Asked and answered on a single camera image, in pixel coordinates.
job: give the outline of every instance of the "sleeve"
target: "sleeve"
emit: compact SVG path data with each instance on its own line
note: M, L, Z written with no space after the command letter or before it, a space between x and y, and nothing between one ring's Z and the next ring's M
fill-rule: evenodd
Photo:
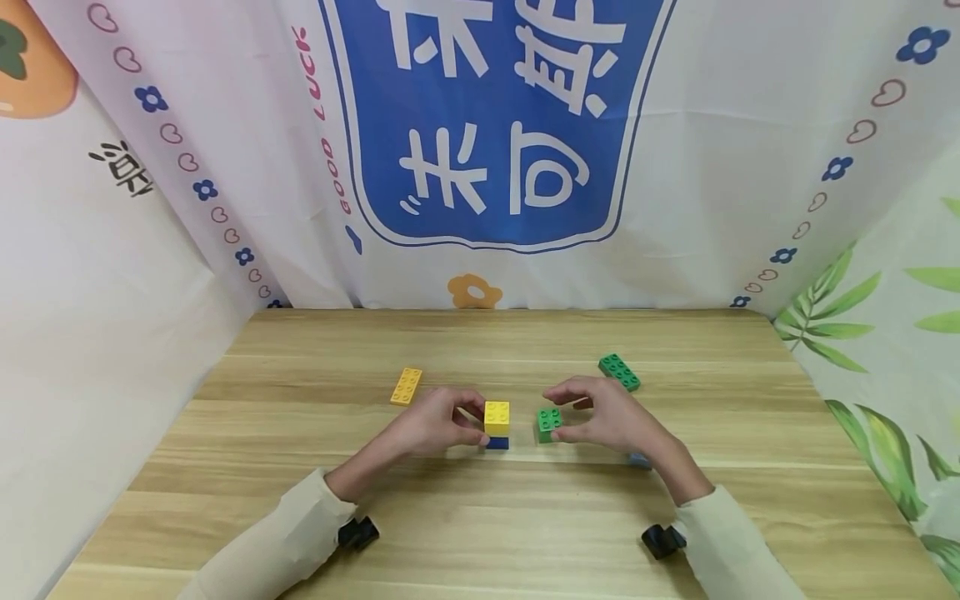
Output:
M723 487L681 506L674 526L686 538L686 558L710 600L805 599Z
M313 471L197 571L178 600L275 600L333 554L355 510Z

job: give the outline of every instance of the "blue flower print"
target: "blue flower print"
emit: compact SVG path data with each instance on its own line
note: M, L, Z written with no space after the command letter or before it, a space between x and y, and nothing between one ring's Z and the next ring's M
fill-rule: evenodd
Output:
M220 196L220 192L217 191L217 188L211 180L197 181L193 184L193 191L197 192L197 198L199 198L201 202L206 202L210 198Z
M820 181L826 180L839 180L843 176L847 175L847 169L853 164L853 156L837 156L830 161L830 164L827 165L827 170L824 172L824 175L820 178Z
M247 263L253 262L253 251L249 248L237 251L234 256L236 256L237 262L240 263L241 267L246 267Z
M781 248L770 257L770 262L779 262L781 265L785 265L793 260L793 255L796 253L796 248Z
M147 112L157 112L169 108L167 101L160 95L160 90L156 89L156 85L137 87L133 90L133 95L136 96L136 99L140 101L143 109Z
M937 50L950 41L950 32L946 29L933 31L929 27L918 27L910 32L906 44L897 51L897 60L917 64L927 64L937 58Z

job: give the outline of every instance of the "orange fruit print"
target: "orange fruit print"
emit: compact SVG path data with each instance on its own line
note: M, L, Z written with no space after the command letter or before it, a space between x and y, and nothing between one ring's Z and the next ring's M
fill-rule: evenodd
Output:
M77 71L26 0L0 0L0 117L39 119L73 104Z

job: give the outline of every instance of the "wooden table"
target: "wooden table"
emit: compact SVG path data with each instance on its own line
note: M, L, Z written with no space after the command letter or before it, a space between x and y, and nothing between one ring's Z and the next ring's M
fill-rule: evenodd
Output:
M388 397L414 366L421 391L510 400L511 449L395 469L364 507L382 538L286 598L702 598L682 556L656 563L637 543L674 517L655 475L534 441L542 389L597 374L611 351L810 598L955 600L770 324L743 311L261 313L50 597L175 598L310 470L396 415Z

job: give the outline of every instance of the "small blue object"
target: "small blue object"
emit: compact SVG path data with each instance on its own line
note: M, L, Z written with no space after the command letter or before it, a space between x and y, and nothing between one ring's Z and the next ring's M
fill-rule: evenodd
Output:
M627 462L630 463L632 467L640 467L646 470L653 469L653 467L650 466L650 461L647 460L647 457L643 456L639 452L634 452L628 456Z
M490 443L487 444L487 450L509 450L510 449L510 438L490 438Z

